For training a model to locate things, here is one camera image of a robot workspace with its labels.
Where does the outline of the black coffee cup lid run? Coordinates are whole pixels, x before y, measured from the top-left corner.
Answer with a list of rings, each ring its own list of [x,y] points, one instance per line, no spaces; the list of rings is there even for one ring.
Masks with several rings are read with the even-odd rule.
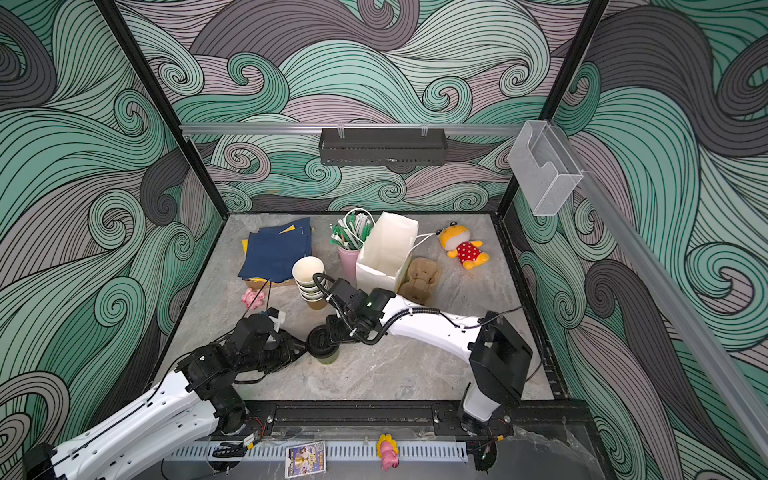
[[[309,332],[306,345],[309,354],[313,357],[339,349],[339,346],[331,341],[328,328],[323,325],[317,326]]]

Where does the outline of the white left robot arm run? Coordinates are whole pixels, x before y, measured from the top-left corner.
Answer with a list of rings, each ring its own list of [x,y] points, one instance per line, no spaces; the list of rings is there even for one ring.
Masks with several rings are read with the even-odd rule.
[[[177,448],[212,433],[238,434],[252,418],[238,375],[275,373],[307,351],[276,325],[277,312],[241,318],[214,341],[182,354],[145,394],[85,433],[23,456],[26,479],[131,478]]]

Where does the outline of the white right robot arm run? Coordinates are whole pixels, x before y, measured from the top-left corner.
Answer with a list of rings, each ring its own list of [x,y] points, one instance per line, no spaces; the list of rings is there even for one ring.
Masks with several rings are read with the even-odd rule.
[[[467,363],[474,383],[463,397],[463,414],[488,422],[500,407],[513,408],[521,399],[533,350],[509,323],[504,312],[483,317],[460,316],[418,305],[386,289],[369,293],[344,279],[313,276],[335,313],[326,321],[329,340],[373,346],[388,334],[418,340]]]

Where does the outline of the green paper coffee cup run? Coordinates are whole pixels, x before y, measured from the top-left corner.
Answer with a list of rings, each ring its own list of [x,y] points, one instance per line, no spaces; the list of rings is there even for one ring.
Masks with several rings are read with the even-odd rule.
[[[339,350],[336,349],[327,354],[315,355],[314,358],[322,365],[333,364],[339,357]]]

